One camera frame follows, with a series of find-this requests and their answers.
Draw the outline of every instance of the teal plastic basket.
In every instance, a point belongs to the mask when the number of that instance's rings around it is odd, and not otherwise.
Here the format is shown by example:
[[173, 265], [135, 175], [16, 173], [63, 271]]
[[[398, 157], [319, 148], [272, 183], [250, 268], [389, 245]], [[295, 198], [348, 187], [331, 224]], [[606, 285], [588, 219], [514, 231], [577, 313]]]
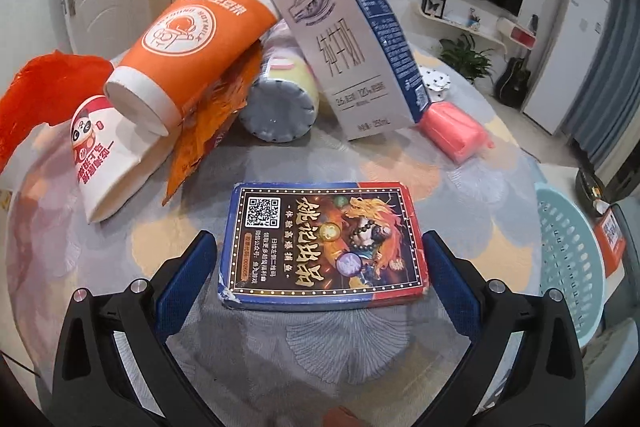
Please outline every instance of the teal plastic basket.
[[595, 334], [604, 309], [604, 263], [591, 225], [567, 197], [536, 184], [542, 233], [540, 295], [550, 288], [563, 294], [580, 347]]

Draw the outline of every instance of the white paper cup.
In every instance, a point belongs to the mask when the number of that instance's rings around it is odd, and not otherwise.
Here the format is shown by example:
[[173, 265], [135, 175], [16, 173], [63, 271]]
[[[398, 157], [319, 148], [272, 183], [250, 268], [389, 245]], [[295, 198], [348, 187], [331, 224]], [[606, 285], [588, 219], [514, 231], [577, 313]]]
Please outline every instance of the white paper cup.
[[103, 95], [85, 100], [71, 120], [71, 145], [87, 222], [113, 216], [162, 165], [179, 134], [161, 137], [136, 126]]

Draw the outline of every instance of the orange snack wrapper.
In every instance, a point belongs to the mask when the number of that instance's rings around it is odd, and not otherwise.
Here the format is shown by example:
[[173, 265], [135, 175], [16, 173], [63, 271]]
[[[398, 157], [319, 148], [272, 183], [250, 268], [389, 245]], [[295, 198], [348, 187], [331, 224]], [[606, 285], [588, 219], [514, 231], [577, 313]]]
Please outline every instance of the orange snack wrapper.
[[182, 125], [174, 148], [164, 206], [182, 183], [220, 140], [225, 137], [238, 111], [246, 105], [249, 88], [260, 73], [262, 47], [255, 42], [210, 86], [198, 102], [194, 114]]
[[0, 172], [34, 127], [69, 120], [84, 100], [102, 94], [112, 71], [104, 58], [59, 51], [27, 62], [0, 98]]

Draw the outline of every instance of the refrigerator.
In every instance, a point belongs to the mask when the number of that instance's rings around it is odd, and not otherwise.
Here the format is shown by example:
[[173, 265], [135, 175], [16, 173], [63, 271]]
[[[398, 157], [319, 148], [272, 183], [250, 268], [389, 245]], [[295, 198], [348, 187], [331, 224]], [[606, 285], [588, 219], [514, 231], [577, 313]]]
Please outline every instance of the refrigerator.
[[609, 0], [565, 0], [558, 30], [522, 111], [554, 134], [567, 117], [600, 44]]

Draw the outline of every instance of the red box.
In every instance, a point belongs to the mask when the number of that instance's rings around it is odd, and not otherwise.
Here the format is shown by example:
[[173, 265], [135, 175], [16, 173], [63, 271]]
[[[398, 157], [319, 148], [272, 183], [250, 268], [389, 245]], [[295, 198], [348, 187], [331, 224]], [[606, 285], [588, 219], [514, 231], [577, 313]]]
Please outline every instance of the red box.
[[531, 35], [521, 28], [518, 28], [517, 26], [514, 26], [513, 30], [511, 30], [511, 38], [528, 49], [532, 49], [533, 46], [536, 45], [535, 36]]
[[626, 248], [626, 239], [611, 209], [607, 210], [593, 232], [602, 252], [605, 276], [609, 277], [618, 269]]

